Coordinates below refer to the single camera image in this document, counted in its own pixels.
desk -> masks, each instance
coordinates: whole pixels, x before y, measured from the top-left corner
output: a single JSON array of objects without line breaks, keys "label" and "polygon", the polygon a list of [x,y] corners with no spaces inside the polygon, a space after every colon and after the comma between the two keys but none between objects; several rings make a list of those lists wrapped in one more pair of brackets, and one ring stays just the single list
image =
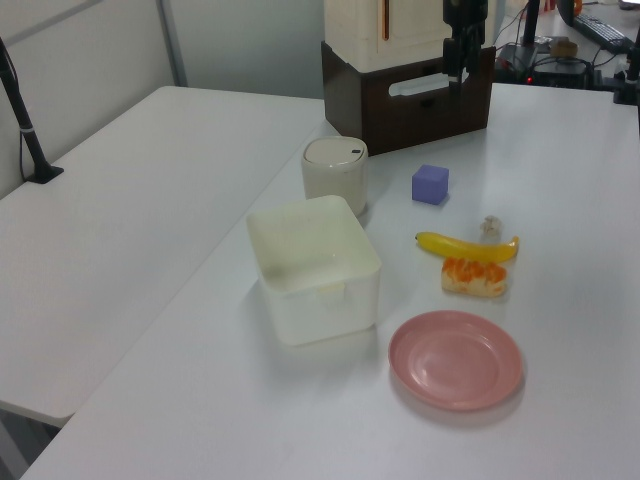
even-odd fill
[{"label": "desk", "polygon": [[[584,5],[582,13],[599,18],[603,22],[608,23],[616,30],[625,34],[633,41],[635,41],[636,36],[638,35],[638,28],[640,27],[640,10],[620,10],[617,4]],[[503,26],[508,25],[512,20],[513,17],[505,15]],[[524,24],[525,19],[523,19],[521,23],[520,37],[524,34]],[[517,30],[518,22],[516,21],[500,35],[496,42],[496,46],[499,47],[507,42],[515,42]],[[593,58],[599,48],[599,46],[593,41],[587,39],[577,30],[574,30],[572,27],[569,27],[564,23],[557,9],[550,12],[544,12],[539,15],[536,36],[569,37],[569,40],[578,45],[577,58],[581,58],[587,62],[593,61]],[[598,54],[595,63],[603,63],[609,60],[609,58],[611,58],[611,53],[603,50]],[[603,77],[612,77],[619,62],[626,62],[626,55],[617,55],[614,60],[611,60],[606,65],[598,67],[598,70],[602,71]]]},{"label": "desk", "polygon": [[0,408],[64,425],[322,118],[162,88],[0,201]]},{"label": "desk", "polygon": [[[311,137],[332,133],[323,122]],[[250,211],[303,198],[302,148]],[[495,85],[486,131],[370,161],[376,328],[278,343],[243,218],[24,480],[637,478],[639,156],[636,108],[609,94]],[[450,169],[441,206],[411,200],[423,163]],[[415,233],[478,238],[489,214],[521,238],[510,292],[442,292],[442,260]],[[449,308],[490,318],[522,351],[524,387],[495,408],[437,410],[390,375],[393,332]]]}]

yellow banana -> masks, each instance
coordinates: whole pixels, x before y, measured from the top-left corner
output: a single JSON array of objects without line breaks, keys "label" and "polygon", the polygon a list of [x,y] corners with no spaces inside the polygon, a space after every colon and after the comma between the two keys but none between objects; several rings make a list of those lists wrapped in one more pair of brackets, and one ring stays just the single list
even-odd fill
[{"label": "yellow banana", "polygon": [[443,257],[467,258],[479,262],[500,263],[513,258],[518,253],[520,239],[513,237],[509,243],[487,245],[471,243],[456,238],[445,237],[434,232],[420,232],[416,235],[418,245],[428,252]]}]

brown wooden box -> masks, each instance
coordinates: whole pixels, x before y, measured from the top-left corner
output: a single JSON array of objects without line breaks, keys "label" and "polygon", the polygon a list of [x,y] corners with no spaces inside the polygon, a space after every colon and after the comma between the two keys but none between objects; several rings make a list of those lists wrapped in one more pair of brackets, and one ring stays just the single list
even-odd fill
[{"label": "brown wooden box", "polygon": [[448,88],[412,96],[389,95],[394,83],[442,73],[442,59],[360,73],[322,42],[325,117],[341,135],[367,144],[370,155],[486,128],[495,47],[481,52],[480,70],[460,95]]}]

canister lid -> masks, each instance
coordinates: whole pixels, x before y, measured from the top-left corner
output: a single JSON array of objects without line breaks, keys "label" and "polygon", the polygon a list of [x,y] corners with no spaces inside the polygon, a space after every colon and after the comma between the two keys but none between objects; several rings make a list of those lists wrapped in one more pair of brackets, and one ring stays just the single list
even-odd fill
[{"label": "canister lid", "polygon": [[345,165],[365,157],[367,146],[352,137],[324,137],[314,140],[304,152],[308,162],[320,165]]}]

orange sushi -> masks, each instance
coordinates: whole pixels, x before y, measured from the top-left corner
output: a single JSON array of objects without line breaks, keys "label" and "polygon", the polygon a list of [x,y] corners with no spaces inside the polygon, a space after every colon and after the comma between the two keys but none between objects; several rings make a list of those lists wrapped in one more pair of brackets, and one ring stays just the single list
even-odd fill
[{"label": "orange sushi", "polygon": [[442,264],[442,288],[478,297],[498,297],[507,290],[507,270],[493,262],[449,257]]}]

